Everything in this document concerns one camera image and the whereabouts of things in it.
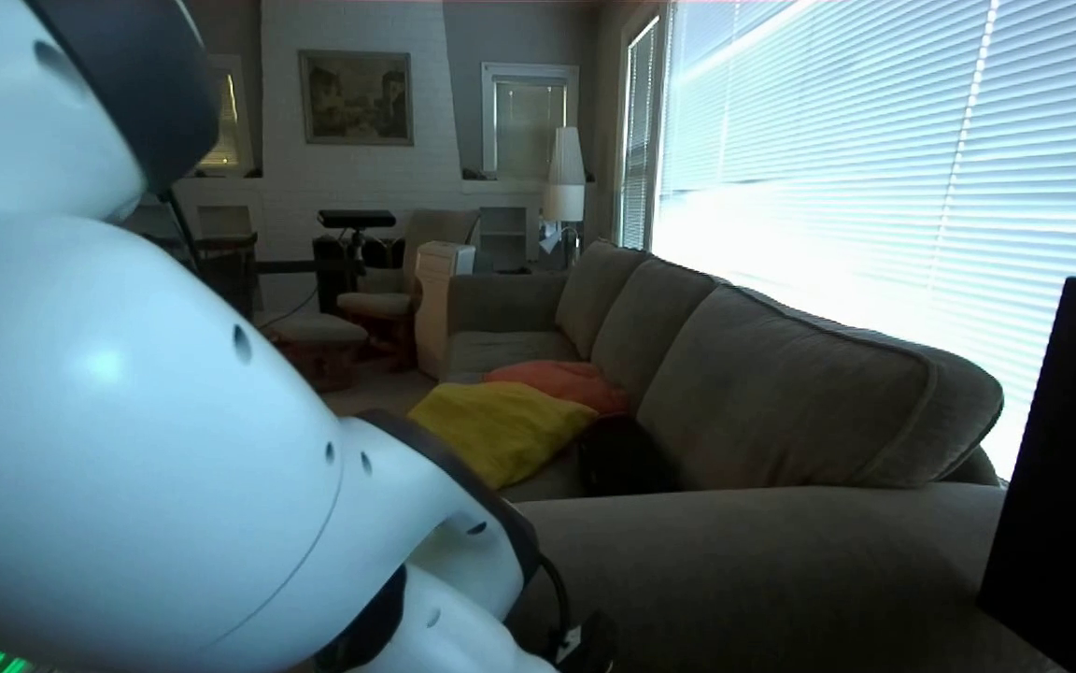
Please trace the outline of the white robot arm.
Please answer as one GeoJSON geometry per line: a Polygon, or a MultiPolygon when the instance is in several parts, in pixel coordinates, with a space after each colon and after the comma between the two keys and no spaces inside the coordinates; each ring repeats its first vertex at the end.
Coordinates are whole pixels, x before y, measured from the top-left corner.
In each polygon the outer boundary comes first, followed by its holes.
{"type": "Polygon", "coordinates": [[[80,673],[550,673],[526,519],[336,415],[131,208],[215,140],[183,0],[0,0],[0,652],[80,673]]]}

